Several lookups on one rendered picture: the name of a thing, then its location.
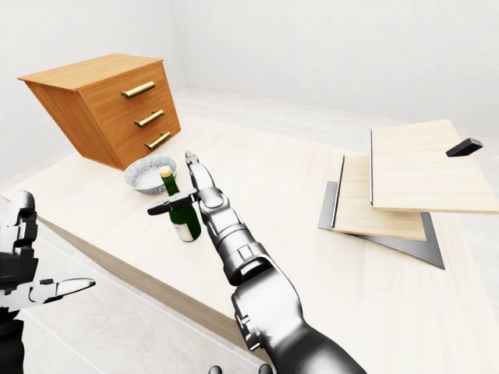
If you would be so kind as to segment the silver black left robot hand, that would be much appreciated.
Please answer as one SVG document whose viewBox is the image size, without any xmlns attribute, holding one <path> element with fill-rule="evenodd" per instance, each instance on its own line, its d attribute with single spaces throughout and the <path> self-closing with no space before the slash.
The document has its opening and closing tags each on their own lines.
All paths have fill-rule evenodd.
<svg viewBox="0 0 499 374">
<path fill-rule="evenodd" d="M 0 324 L 15 319 L 21 309 L 58 301 L 96 284 L 85 277 L 59 282 L 35 280 L 38 258 L 33 242 L 37 229 L 34 196 L 20 190 L 13 196 L 0 229 Z"/>
</svg>

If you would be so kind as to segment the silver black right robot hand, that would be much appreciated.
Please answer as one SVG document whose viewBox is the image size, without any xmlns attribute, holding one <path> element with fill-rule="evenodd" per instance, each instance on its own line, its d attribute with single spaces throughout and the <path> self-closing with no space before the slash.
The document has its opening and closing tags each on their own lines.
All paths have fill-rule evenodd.
<svg viewBox="0 0 499 374">
<path fill-rule="evenodd" d="M 178 192 L 163 203 L 147 210 L 150 215 L 158 215 L 199 203 L 200 214 L 218 254 L 227 261 L 232 253 L 240 251 L 243 255 L 251 252 L 253 256 L 264 253 L 264 247 L 251 235 L 248 227 L 231 208 L 223 192 L 216 187 L 207 168 L 200 163 L 196 154 L 186 151 L 186 164 L 193 188 Z"/>
</svg>

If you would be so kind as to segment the green wine bottle with cork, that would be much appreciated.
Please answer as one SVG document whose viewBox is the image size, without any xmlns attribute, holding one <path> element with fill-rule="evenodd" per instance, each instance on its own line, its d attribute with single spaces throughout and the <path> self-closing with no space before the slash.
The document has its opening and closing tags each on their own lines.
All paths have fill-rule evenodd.
<svg viewBox="0 0 499 374">
<path fill-rule="evenodd" d="M 169 166 L 162 166 L 158 169 L 159 175 L 165 185 L 169 197 L 173 197 L 179 192 L 176 185 L 175 176 Z M 200 237 L 201 226 L 192 205 L 181 210 L 174 210 L 169 213 L 171 222 L 179 238 L 184 242 L 193 242 Z"/>
</svg>

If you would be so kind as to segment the patterned grey ceramic bowl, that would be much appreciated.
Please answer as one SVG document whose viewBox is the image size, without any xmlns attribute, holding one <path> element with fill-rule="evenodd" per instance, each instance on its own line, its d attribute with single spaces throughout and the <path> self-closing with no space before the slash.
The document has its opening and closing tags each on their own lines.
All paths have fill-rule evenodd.
<svg viewBox="0 0 499 374">
<path fill-rule="evenodd" d="M 147 156 L 133 162 L 124 171 L 125 183 L 143 194 L 158 194 L 166 191 L 159 169 L 169 166 L 173 175 L 177 173 L 177 163 L 164 155 Z"/>
</svg>

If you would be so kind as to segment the small wooden cabinet drawer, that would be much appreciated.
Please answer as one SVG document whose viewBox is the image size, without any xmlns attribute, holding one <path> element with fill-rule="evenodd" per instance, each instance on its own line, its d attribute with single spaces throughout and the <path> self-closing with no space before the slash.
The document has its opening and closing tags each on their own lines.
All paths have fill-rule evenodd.
<svg viewBox="0 0 499 374">
<path fill-rule="evenodd" d="M 147 156 L 150 152 L 169 141 L 180 129 L 178 121 L 168 121 L 167 119 L 159 119 L 158 122 L 152 122 L 143 128 L 130 122 L 111 128 L 109 130 L 109 137 L 122 163 L 122 169 L 126 169 L 136 160 Z M 155 149 L 147 149 L 144 144 L 156 140 L 161 132 L 170 132 L 171 136 Z"/>
</svg>

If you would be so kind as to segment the medium wooden cabinet drawer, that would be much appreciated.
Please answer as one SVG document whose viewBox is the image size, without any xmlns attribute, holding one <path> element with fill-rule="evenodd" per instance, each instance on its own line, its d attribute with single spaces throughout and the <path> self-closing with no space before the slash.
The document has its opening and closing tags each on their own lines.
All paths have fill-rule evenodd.
<svg viewBox="0 0 499 374">
<path fill-rule="evenodd" d="M 95 109 L 111 143 L 119 151 L 129 147 L 145 148 L 162 133 L 173 134 L 178 127 L 172 96 L 140 96 L 126 99 L 119 95 Z"/>
</svg>

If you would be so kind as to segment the large wooden cabinet drawer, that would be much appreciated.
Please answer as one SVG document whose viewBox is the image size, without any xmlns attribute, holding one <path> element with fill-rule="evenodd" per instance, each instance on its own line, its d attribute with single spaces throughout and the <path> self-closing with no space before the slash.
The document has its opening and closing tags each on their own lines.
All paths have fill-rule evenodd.
<svg viewBox="0 0 499 374">
<path fill-rule="evenodd" d="M 105 79 L 81 89 L 80 93 L 105 126 L 115 125 L 119 120 L 132 124 L 159 110 L 165 112 L 168 124 L 179 125 L 161 62 Z"/>
</svg>

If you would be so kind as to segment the wooden cabinet with drawers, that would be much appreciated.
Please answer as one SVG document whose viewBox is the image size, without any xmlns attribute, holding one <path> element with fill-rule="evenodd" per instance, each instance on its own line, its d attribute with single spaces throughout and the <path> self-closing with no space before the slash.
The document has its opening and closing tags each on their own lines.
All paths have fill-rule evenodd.
<svg viewBox="0 0 499 374">
<path fill-rule="evenodd" d="M 22 77 L 81 156 L 122 169 L 103 125 L 80 90 L 124 72 L 161 62 L 160 58 L 111 54 Z"/>
</svg>

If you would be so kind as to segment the small black block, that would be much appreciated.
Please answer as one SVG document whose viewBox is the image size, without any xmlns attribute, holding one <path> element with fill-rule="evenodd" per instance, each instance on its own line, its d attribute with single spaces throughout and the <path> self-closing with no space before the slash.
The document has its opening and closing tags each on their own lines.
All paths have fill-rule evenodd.
<svg viewBox="0 0 499 374">
<path fill-rule="evenodd" d="M 469 156 L 470 154 L 476 152 L 477 150 L 481 149 L 483 147 L 483 144 L 473 138 L 467 138 L 457 144 L 456 146 L 452 147 L 450 150 L 446 152 L 446 155 L 448 157 L 464 157 L 464 156 Z"/>
</svg>

